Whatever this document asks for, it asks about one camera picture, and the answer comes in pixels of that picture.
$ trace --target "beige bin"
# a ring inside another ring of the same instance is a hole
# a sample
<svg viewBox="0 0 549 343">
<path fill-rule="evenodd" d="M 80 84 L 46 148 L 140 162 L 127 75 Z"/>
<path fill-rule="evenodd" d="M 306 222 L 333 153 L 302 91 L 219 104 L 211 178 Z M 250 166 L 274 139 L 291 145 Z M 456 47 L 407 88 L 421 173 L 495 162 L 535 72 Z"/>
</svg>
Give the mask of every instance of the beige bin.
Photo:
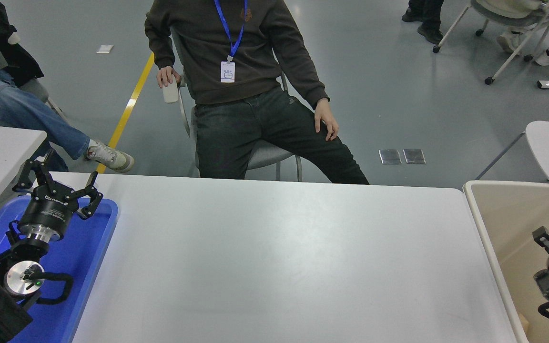
<svg viewBox="0 0 549 343">
<path fill-rule="evenodd" d="M 549 343 L 549 319 L 538 313 L 547 300 L 533 280 L 548 254 L 532 239 L 540 226 L 549 230 L 549 184 L 475 181 L 463 191 L 517 341 Z"/>
</svg>

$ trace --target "dark sweatshirt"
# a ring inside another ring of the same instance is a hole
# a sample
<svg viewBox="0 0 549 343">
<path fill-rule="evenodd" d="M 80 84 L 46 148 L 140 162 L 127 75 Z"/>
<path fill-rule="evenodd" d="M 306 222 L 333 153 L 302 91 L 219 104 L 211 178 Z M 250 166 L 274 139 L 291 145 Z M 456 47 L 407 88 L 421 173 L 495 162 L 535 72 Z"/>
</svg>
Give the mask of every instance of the dark sweatshirt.
<svg viewBox="0 0 549 343">
<path fill-rule="evenodd" d="M 243 25 L 244 0 L 220 0 L 233 43 Z M 279 86 L 281 67 L 292 86 L 314 108 L 327 98 L 315 65 L 283 0 L 249 0 L 248 19 L 234 57 L 234 83 L 220 82 L 222 61 L 230 54 L 214 0 L 155 0 L 146 14 L 145 34 L 159 68 L 175 62 L 170 27 L 179 35 L 177 53 L 197 104 L 248 98 Z"/>
</svg>

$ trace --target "sweatshirt logo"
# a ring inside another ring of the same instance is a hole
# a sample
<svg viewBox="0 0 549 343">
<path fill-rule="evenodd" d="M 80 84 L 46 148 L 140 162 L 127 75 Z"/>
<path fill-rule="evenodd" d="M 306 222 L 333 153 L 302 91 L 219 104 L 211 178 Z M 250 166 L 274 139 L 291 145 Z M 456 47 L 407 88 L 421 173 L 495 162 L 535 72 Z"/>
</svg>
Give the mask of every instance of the sweatshirt logo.
<svg viewBox="0 0 549 343">
<path fill-rule="evenodd" d="M 240 10 L 240 18 L 245 22 L 249 22 L 253 16 L 251 15 L 251 9 L 247 9 L 247 16 L 244 15 L 244 9 Z"/>
</svg>

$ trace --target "blue tray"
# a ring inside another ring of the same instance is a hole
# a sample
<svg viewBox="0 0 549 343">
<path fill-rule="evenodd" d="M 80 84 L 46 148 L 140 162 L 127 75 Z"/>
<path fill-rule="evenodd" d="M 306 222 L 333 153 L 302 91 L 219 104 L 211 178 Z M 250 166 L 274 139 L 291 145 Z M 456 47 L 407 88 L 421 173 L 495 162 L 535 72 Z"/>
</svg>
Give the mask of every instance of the blue tray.
<svg viewBox="0 0 549 343">
<path fill-rule="evenodd" d="M 6 238 L 8 223 L 21 219 L 30 199 L 29 196 L 15 198 L 1 209 L 0 252 L 10 247 Z M 80 198 L 78 201 L 83 207 L 89 199 Z M 116 203 L 103 199 L 92 217 L 81 220 L 74 214 L 65 237 L 61 241 L 50 242 L 50 251 L 40 264 L 47 272 L 73 276 L 73 288 L 67 300 L 60 304 L 33 305 L 29 309 L 33 322 L 11 342 L 70 343 L 73 340 L 117 217 Z M 62 290 L 63 282 L 46 281 L 41 287 L 42 297 L 46 298 L 57 298 Z"/>
</svg>

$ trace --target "person's right hand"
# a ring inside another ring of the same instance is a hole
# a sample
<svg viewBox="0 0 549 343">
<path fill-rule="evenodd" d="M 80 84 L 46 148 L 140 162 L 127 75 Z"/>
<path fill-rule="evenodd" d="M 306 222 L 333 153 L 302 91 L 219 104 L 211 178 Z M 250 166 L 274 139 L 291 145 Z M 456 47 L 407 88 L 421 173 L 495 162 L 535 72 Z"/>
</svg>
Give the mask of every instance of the person's right hand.
<svg viewBox="0 0 549 343">
<path fill-rule="evenodd" d="M 179 75 L 175 69 L 170 65 L 161 68 L 156 75 L 156 80 L 158 81 L 158 87 L 167 87 L 169 84 L 172 84 L 173 79 L 177 84 L 181 82 L 181 75 Z"/>
</svg>

